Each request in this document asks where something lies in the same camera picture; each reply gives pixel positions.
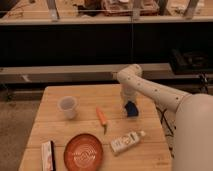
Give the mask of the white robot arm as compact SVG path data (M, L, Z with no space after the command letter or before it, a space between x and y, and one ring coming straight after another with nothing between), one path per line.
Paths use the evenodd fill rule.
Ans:
M172 171L213 171L213 95L146 80L138 64L118 71L116 78L126 101L134 101L140 92L176 114Z

